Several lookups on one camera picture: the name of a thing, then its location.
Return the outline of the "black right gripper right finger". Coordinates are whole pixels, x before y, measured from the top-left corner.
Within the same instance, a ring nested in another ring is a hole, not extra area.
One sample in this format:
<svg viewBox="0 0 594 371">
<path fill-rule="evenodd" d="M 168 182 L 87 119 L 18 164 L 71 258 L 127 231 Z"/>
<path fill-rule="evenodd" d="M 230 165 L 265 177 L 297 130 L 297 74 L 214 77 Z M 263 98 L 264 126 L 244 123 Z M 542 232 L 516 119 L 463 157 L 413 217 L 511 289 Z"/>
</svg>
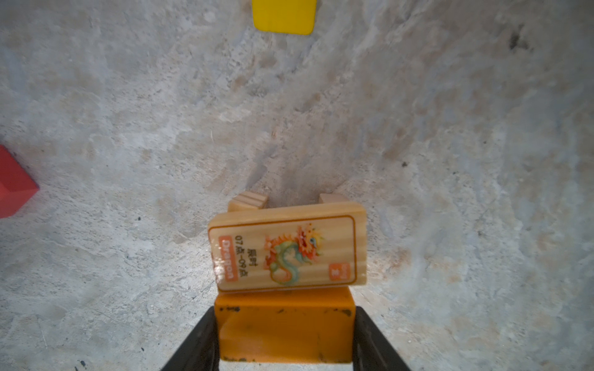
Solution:
<svg viewBox="0 0 594 371">
<path fill-rule="evenodd" d="M 366 311 L 356 307 L 353 338 L 353 371 L 410 371 Z"/>
</svg>

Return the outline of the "plain wooden block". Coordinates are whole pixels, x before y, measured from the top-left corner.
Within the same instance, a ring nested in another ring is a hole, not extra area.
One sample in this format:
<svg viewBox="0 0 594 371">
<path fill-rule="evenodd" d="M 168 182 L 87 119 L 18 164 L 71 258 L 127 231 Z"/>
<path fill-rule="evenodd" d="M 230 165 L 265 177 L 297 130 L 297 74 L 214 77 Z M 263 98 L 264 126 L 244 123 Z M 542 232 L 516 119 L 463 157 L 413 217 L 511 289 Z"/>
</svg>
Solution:
<svg viewBox="0 0 594 371">
<path fill-rule="evenodd" d="M 339 193 L 321 193 L 319 195 L 318 203 L 343 203 L 349 201 L 350 200 L 346 196 Z"/>
<path fill-rule="evenodd" d="M 262 210 L 267 207 L 269 197 L 261 193 L 244 191 L 235 196 L 227 204 L 227 211 L 238 212 L 247 210 Z"/>
</svg>

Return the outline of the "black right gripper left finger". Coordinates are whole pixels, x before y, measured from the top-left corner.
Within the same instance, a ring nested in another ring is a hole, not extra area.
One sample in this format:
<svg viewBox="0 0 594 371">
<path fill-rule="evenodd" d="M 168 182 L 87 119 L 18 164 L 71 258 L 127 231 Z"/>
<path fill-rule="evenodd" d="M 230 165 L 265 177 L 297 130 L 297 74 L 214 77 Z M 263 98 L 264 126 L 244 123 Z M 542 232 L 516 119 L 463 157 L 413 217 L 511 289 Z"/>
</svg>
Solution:
<svg viewBox="0 0 594 371">
<path fill-rule="evenodd" d="M 161 371 L 219 371 L 215 309 L 211 306 Z"/>
</svg>

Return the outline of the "dragon picture wooden block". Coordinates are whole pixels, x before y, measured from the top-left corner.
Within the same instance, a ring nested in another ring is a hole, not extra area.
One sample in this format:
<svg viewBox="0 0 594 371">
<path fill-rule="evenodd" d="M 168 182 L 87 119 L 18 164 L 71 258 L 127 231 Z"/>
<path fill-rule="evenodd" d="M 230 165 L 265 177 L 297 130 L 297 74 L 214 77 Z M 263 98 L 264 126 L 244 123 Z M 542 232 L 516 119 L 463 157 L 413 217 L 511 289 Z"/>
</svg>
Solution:
<svg viewBox="0 0 594 371">
<path fill-rule="evenodd" d="M 221 213 L 207 228 L 218 289 L 365 284 L 367 222 L 352 201 Z"/>
</svg>

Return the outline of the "orange yellow block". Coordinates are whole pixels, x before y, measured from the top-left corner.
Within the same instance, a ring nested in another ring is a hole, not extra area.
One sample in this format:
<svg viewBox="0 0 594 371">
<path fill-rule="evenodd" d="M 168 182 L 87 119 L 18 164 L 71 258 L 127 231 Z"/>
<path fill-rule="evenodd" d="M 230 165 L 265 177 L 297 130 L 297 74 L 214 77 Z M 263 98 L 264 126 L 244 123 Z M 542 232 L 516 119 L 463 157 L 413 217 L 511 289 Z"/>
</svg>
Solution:
<svg viewBox="0 0 594 371">
<path fill-rule="evenodd" d="M 356 306 L 348 287 L 220 294 L 214 310 L 225 361 L 352 361 Z"/>
</svg>

